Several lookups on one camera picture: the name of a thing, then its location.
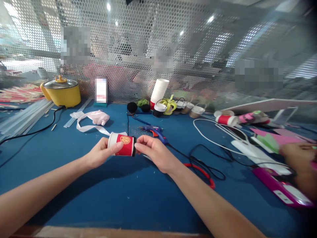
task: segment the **black pompom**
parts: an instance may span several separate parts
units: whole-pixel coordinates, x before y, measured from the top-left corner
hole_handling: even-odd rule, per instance
[[[129,112],[135,113],[136,110],[138,109],[138,105],[135,102],[130,102],[128,103],[126,108],[128,109]]]
[[[149,112],[151,109],[150,105],[148,104],[144,104],[142,107],[141,107],[141,110],[142,112]]]

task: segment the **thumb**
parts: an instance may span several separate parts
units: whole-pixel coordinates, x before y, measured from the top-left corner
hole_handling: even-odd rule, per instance
[[[103,150],[103,155],[108,158],[109,156],[119,152],[123,148],[123,143],[120,141],[118,143],[115,143],[111,147]]]
[[[141,143],[135,143],[135,144],[134,144],[134,147],[135,147],[138,151],[140,151],[141,153],[146,154],[146,155],[148,155],[148,156],[151,157],[152,149],[151,149],[150,147],[148,147],[148,146],[146,146],[146,145],[143,145],[143,144],[141,144]]]

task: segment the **metal mesh partition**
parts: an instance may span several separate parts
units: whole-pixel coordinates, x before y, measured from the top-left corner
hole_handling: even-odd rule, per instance
[[[117,102],[149,99],[157,78],[170,80],[166,96],[197,95],[209,110],[272,97],[316,100],[309,6],[249,2],[0,0],[1,60],[23,73],[44,67],[75,79],[91,98],[94,79],[106,77],[109,97]],[[89,64],[61,64],[61,27],[90,28]],[[155,73],[155,57],[164,51],[171,55],[172,72]],[[283,63],[283,89],[236,88],[236,60]],[[310,120],[317,115],[312,107],[298,113]]]

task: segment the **blue glue gun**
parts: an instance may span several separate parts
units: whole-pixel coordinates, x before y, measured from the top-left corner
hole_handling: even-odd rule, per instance
[[[159,140],[164,145],[168,144],[168,141],[167,141],[166,137],[162,134],[163,128],[157,127],[157,126],[152,126],[152,125],[141,126],[141,127],[138,127],[138,128],[141,128],[144,131],[152,132],[153,133],[153,137],[158,137]]]

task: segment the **white ribbon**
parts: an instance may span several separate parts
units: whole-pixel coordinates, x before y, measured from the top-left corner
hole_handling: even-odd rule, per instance
[[[70,116],[77,119],[77,127],[76,128],[77,128],[77,130],[79,130],[81,132],[86,132],[86,131],[89,131],[93,128],[96,128],[102,134],[105,134],[107,136],[110,136],[110,134],[111,134],[104,127],[102,127],[106,124],[106,122],[110,118],[110,116],[107,115],[106,113],[104,113],[103,111],[100,111],[100,110],[92,111],[92,112],[88,112],[86,114],[84,114],[82,111],[73,112],[72,114],[70,114]],[[79,122],[82,119],[84,119],[85,117],[90,118],[92,120],[93,124],[102,125],[102,126],[83,126],[83,127],[81,127],[79,125]],[[119,134],[127,136],[126,132],[121,132]]]

